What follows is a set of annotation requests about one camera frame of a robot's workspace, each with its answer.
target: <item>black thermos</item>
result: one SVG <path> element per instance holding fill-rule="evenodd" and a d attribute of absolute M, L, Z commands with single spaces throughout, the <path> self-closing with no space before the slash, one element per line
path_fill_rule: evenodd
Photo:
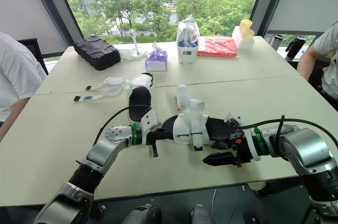
<path fill-rule="evenodd" d="M 286 57 L 289 59 L 293 59 L 298 51 L 303 47 L 304 43 L 306 42 L 306 37 L 299 35 L 292 40 L 289 46 L 286 48 L 285 51 L 288 51 Z"/>

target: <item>window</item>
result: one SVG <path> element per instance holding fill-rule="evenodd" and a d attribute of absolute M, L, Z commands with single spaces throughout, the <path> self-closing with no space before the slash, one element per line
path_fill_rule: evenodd
<path fill-rule="evenodd" d="M 256 0 L 67 0 L 84 36 L 96 34 L 113 43 L 175 41 L 177 24 L 192 14 L 201 35 L 230 36 L 249 18 Z"/>

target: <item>white plastic bracket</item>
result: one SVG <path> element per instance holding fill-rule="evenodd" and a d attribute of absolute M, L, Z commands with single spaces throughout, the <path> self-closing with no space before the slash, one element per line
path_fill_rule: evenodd
<path fill-rule="evenodd" d="M 140 122 L 141 133 L 142 133 L 142 145 L 145 146 L 147 143 L 147 134 L 161 123 L 158 121 L 155 110 L 151 109 L 142 118 Z"/>

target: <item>person's arm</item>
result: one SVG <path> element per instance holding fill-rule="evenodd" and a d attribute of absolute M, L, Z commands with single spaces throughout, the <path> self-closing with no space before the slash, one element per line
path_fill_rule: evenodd
<path fill-rule="evenodd" d="M 23 108 L 26 106 L 29 98 L 20 99 L 16 102 L 16 104 L 13 106 L 13 109 L 9 115 L 9 117 L 6 119 L 4 124 L 0 127 L 0 142 L 10 129 L 10 127 L 13 125 L 14 121 L 17 119 Z"/>
<path fill-rule="evenodd" d="M 311 45 L 299 60 L 297 71 L 301 74 L 301 76 L 308 80 L 313 71 L 316 60 L 321 56 L 322 55 L 315 50 L 313 45 Z"/>

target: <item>black chair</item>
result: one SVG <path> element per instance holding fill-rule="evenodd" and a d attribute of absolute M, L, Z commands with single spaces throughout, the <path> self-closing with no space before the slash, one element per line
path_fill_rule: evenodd
<path fill-rule="evenodd" d="M 44 64 L 39 45 L 37 43 L 37 38 L 22 39 L 22 40 L 18 40 L 18 42 L 26 46 L 27 49 L 31 51 L 31 53 L 34 55 L 36 60 L 41 64 L 42 69 L 48 75 L 47 67 Z"/>

